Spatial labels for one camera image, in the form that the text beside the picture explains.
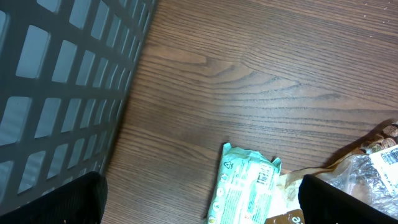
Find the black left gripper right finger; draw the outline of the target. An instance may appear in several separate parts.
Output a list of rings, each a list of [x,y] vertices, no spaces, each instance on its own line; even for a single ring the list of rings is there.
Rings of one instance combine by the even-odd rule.
[[[314,175],[303,177],[298,200],[306,224],[397,224],[395,218]]]

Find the brown Panfree bread bag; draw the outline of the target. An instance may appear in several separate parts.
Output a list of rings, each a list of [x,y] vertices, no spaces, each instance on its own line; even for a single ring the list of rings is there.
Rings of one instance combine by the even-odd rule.
[[[266,223],[304,222],[299,186],[307,174],[396,219],[397,123],[371,133],[328,167],[306,168],[280,176]]]

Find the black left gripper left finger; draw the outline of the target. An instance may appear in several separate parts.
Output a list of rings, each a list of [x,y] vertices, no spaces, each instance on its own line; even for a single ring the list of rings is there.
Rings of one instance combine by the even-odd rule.
[[[106,177],[91,171],[1,215],[1,224],[101,223],[107,195]]]

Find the teal wet wipes pack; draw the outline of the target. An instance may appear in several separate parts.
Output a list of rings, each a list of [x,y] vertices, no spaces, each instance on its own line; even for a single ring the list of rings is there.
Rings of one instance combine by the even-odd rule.
[[[278,157],[224,144],[205,223],[264,224],[281,166]]]

